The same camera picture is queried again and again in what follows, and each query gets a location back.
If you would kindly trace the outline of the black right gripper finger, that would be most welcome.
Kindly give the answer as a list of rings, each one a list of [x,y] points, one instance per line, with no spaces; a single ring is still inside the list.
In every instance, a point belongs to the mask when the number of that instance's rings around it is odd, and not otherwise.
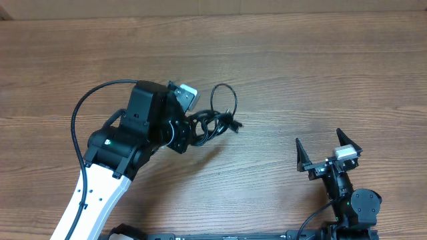
[[[312,164],[299,138],[296,138],[297,171],[304,172]]]
[[[362,148],[353,142],[340,128],[336,129],[336,134],[341,146],[351,145],[357,152],[357,156],[361,156],[361,152],[363,152]]]

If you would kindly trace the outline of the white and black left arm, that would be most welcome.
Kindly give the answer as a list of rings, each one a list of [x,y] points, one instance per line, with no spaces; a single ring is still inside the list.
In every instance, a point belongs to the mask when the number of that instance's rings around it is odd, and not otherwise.
[[[78,153],[79,179],[52,239],[97,239],[118,200],[161,147],[182,154],[193,141],[186,111],[199,99],[188,85],[134,81],[128,105],[93,132]]]

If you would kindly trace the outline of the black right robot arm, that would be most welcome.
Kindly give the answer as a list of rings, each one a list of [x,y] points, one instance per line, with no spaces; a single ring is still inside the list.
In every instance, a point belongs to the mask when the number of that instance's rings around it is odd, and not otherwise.
[[[308,172],[310,181],[321,179],[329,202],[312,213],[300,226],[296,239],[378,239],[376,230],[382,197],[371,189],[354,189],[348,171],[357,168],[362,148],[340,128],[336,129],[340,146],[323,163],[312,163],[302,142],[296,139],[297,171]],[[335,221],[327,221],[318,230],[306,230],[306,225],[331,207]]]

